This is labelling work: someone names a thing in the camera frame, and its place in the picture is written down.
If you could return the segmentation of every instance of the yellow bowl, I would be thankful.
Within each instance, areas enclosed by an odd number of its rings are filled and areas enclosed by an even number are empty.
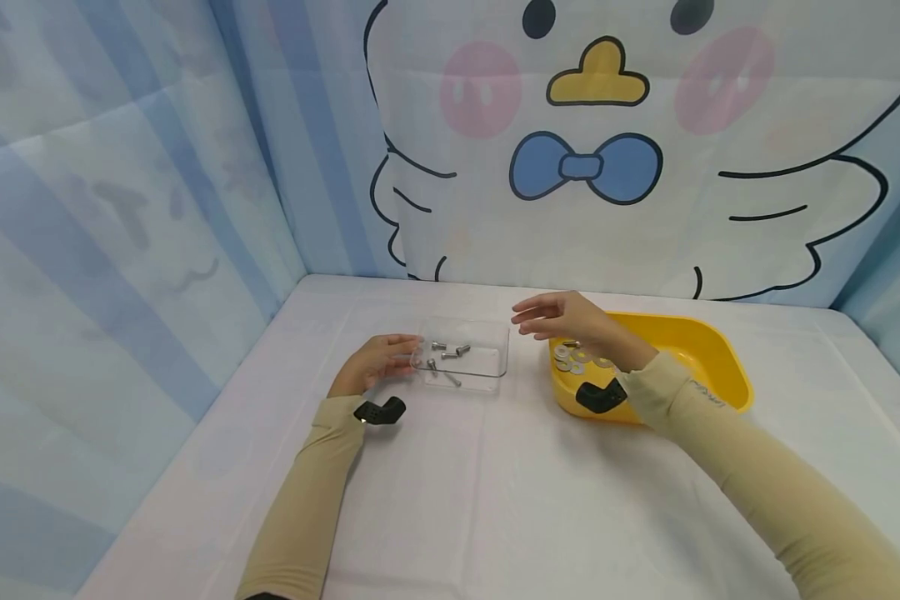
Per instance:
[[[696,318],[670,317],[666,315],[644,315],[639,313],[607,312],[660,350],[667,350],[682,362],[692,376],[725,403],[745,412],[753,404],[753,390],[747,374],[740,365],[737,355],[724,336]],[[566,342],[565,339],[550,341],[550,372],[553,393],[557,403],[571,415],[582,418],[596,418],[616,423],[640,423],[629,402],[623,402],[614,409],[597,415],[577,403],[577,390],[581,384],[591,384],[605,388],[616,377],[613,368],[600,368],[593,362],[585,362],[582,374],[558,371],[553,349]]]

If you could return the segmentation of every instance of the washer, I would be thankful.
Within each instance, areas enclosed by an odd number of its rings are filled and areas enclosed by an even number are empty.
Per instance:
[[[587,350],[581,347],[573,348],[570,352],[570,358],[584,365],[593,360],[593,357],[587,353]]]

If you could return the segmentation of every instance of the right hand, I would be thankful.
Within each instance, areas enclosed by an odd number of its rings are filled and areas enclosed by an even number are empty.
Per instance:
[[[533,339],[576,340],[591,354],[607,358],[621,371],[640,370],[657,356],[657,349],[622,326],[580,292],[550,292],[513,306],[511,318],[520,335]]]

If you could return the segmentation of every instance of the transparent container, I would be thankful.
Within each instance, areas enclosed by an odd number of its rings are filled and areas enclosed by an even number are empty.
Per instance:
[[[501,322],[467,321],[463,318],[427,317],[420,326],[420,347],[412,365],[427,385],[475,392],[496,393],[507,374],[509,326]],[[446,349],[433,347],[443,343]],[[456,358],[457,348],[469,346]],[[434,368],[428,366],[433,360]]]

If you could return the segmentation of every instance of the left hand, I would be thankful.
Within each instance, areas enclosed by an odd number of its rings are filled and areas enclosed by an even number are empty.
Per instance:
[[[410,355],[419,345],[416,335],[373,336],[343,364],[327,397],[360,396],[381,379],[412,374]]]

